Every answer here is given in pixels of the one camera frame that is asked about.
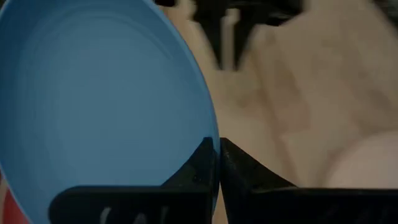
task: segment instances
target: blue bowl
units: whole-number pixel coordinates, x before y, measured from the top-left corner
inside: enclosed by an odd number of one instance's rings
[[[0,34],[0,165],[32,223],[70,187],[161,185],[204,137],[220,151],[203,75],[150,0],[12,0]]]

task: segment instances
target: wooden surface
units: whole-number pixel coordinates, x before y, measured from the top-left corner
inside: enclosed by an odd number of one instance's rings
[[[257,26],[238,72],[217,69],[194,7],[163,10],[202,69],[221,136],[282,177],[319,186],[345,148],[398,128],[397,33],[371,1],[306,1],[288,24]],[[237,18],[224,19],[229,67]],[[226,223],[220,207],[215,223]]]

